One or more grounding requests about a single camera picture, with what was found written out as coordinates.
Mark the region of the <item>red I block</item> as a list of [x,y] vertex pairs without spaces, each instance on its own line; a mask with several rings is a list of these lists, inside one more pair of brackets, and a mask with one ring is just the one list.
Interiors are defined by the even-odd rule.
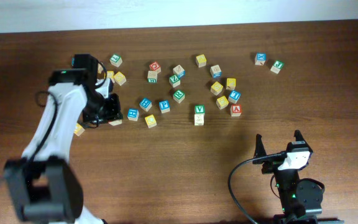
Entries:
[[110,124],[111,126],[117,126],[117,125],[122,124],[122,120],[121,120],[121,119],[117,119],[117,120],[115,120],[115,121],[109,122],[108,124]]

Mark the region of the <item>yellow C block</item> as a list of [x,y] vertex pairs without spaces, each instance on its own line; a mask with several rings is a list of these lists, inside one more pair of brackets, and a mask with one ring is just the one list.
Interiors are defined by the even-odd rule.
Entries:
[[157,120],[155,119],[155,116],[153,114],[146,116],[145,122],[148,128],[152,128],[157,125]]

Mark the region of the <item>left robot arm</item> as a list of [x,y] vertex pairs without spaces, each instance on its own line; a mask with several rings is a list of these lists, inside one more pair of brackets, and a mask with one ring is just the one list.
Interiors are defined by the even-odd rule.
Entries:
[[8,160],[4,178],[18,219],[32,223],[104,223],[85,206],[83,189],[70,169],[70,148],[79,119],[91,128],[122,121],[110,78],[98,79],[104,65],[76,54],[71,69],[48,80],[39,126],[20,159]]

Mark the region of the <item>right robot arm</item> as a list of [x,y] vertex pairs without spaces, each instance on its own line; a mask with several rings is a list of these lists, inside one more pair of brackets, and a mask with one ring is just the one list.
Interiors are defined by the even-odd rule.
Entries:
[[262,136],[257,134],[253,164],[261,164],[262,173],[272,174],[276,181],[283,213],[273,217],[274,223],[318,223],[325,186],[314,179],[300,178],[299,171],[308,165],[313,150],[299,130],[294,138],[284,151],[268,155]]

